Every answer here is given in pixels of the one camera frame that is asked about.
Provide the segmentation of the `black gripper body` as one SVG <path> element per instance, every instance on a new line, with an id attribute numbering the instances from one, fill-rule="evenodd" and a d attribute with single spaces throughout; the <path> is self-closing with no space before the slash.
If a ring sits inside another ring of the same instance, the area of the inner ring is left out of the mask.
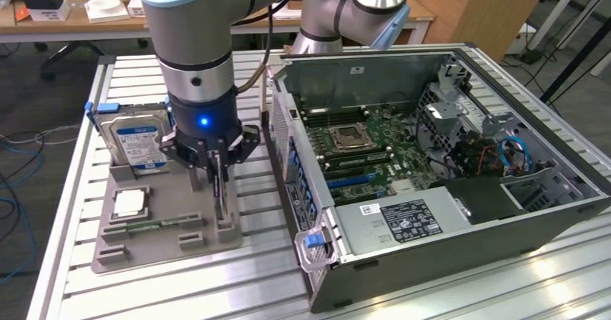
<path id="1" fill-rule="evenodd" d="M 189 102 L 170 95 L 177 125 L 178 156 L 191 165 L 207 164 L 207 153 L 218 151 L 225 165 L 237 163 L 230 145 L 243 134 L 237 114 L 237 90 L 210 102 Z"/>

